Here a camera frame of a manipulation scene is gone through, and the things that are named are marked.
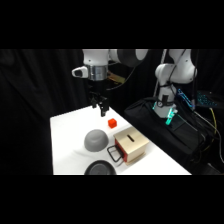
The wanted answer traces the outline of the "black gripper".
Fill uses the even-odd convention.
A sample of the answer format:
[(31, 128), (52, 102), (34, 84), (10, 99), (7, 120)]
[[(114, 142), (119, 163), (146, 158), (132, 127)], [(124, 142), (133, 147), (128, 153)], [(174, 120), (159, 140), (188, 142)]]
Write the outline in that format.
[(108, 111), (108, 99), (106, 98), (106, 84), (104, 81), (88, 81), (89, 97), (93, 108), (100, 107), (101, 117)]

